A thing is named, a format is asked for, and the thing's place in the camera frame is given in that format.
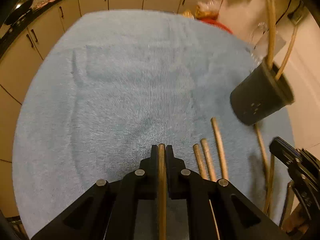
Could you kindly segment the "wooden chopstick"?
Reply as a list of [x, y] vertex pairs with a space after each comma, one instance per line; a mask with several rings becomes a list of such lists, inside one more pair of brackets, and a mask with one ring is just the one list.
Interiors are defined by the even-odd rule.
[[208, 173], [211, 181], [216, 181], [216, 174], [215, 174], [215, 168], [213, 165], [213, 159], [209, 150], [209, 145], [208, 141], [206, 138], [202, 138], [200, 140], [201, 146], [204, 152], [204, 157], [206, 160], [207, 168], [208, 168]]
[[297, 32], [298, 32], [298, 25], [295, 25], [294, 29], [293, 29], [293, 33], [292, 33], [292, 36], [291, 36], [291, 40], [290, 40], [290, 43], [289, 43], [289, 46], [288, 46], [288, 49], [287, 49], [287, 52], [285, 54], [285, 57], [281, 63], [281, 66], [280, 68], [278, 69], [278, 72], [277, 74], [275, 75], [274, 79], [276, 81], [278, 81], [280, 79], [280, 77], [282, 76], [283, 72], [284, 72], [284, 69], [286, 67], [286, 64], [289, 60], [289, 57], [291, 55], [291, 52], [293, 50], [293, 46], [295, 44], [295, 40], [296, 40], [296, 36], [297, 36]]
[[211, 124], [215, 136], [215, 141], [216, 141], [216, 146], [217, 146], [217, 152], [219, 156], [219, 161], [220, 161], [220, 168], [221, 168], [221, 176], [225, 180], [229, 180], [229, 175], [228, 175], [228, 167], [227, 167], [227, 161], [226, 161], [226, 156], [225, 156], [225, 150], [223, 147], [223, 142], [222, 142], [222, 137], [221, 133], [219, 130], [219, 126], [217, 123], [216, 117], [211, 118]]
[[268, 165], [268, 159], [267, 159], [267, 153], [266, 153], [264, 140], [263, 140], [258, 123], [254, 124], [253, 127], [254, 127], [255, 133], [257, 135], [257, 140], [258, 140], [258, 144], [260, 147], [261, 157], [262, 157], [262, 161], [263, 161], [263, 170], [264, 170], [265, 180], [266, 180], [266, 183], [268, 183], [270, 168]]
[[197, 162], [198, 169], [199, 169], [201, 177], [203, 179], [208, 179], [207, 172], [206, 172], [206, 167], [204, 165], [203, 157], [201, 155], [200, 148], [199, 148], [198, 144], [194, 144], [193, 145], [193, 151], [194, 151], [194, 155], [195, 155], [195, 158], [196, 158], [196, 162]]
[[266, 64], [268, 69], [273, 67], [274, 44], [276, 39], [276, 9], [274, 0], [266, 0], [267, 15], [268, 15], [268, 50]]
[[269, 178], [267, 181], [267, 191], [266, 191], [266, 198], [263, 213], [267, 216], [270, 215], [270, 206], [271, 206], [271, 199], [273, 193], [273, 180], [274, 180], [274, 164], [275, 164], [275, 157], [271, 155], [271, 162], [270, 162], [270, 170], [269, 170]]
[[159, 239], [167, 239], [167, 175], [165, 145], [158, 146], [158, 224]]

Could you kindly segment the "black utensil holder cup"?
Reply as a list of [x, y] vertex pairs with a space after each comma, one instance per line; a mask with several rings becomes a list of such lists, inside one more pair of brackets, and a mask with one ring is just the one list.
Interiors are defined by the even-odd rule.
[[278, 67], [269, 69], [263, 60], [230, 95], [236, 117], [251, 126], [283, 107], [294, 103], [294, 95], [285, 76], [276, 79]]

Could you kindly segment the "clear glass pitcher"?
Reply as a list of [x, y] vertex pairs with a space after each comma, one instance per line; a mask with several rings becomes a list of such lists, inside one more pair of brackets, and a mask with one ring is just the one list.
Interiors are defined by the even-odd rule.
[[[259, 22], [249, 36], [249, 42], [253, 46], [251, 57], [258, 66], [268, 54], [268, 26], [266, 22]], [[286, 44], [286, 41], [276, 32], [274, 42], [274, 55], [276, 55]]]

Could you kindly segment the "blue towel table cloth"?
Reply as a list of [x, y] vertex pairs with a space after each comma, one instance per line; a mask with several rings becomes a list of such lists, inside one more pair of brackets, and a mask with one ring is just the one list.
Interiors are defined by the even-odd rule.
[[155, 11], [86, 14], [57, 42], [25, 96], [13, 152], [13, 184], [31, 239], [99, 179], [134, 173], [152, 145], [166, 144], [197, 171], [193, 145], [211, 118], [229, 181], [257, 208], [265, 177], [257, 135], [234, 114], [230, 95], [257, 66], [253, 47], [212, 25]]

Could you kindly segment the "red plastic basin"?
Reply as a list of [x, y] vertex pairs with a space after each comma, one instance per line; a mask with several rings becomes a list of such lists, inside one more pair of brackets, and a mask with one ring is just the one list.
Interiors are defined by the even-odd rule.
[[231, 29], [229, 29], [228, 27], [226, 27], [225, 25], [223, 25], [220, 22], [217, 22], [217, 20], [212, 19], [212, 18], [202, 18], [200, 19], [201, 22], [206, 23], [206, 24], [210, 24], [213, 25], [221, 30], [224, 30], [230, 34], [233, 34], [233, 32], [231, 31]]

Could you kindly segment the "black wok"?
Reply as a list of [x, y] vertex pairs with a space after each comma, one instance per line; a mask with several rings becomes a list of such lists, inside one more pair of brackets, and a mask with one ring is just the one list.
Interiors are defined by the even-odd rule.
[[22, 0], [19, 2], [16, 7], [14, 7], [13, 11], [4, 21], [5, 25], [12, 25], [17, 22], [23, 15], [25, 15], [29, 9], [31, 8], [34, 0]]

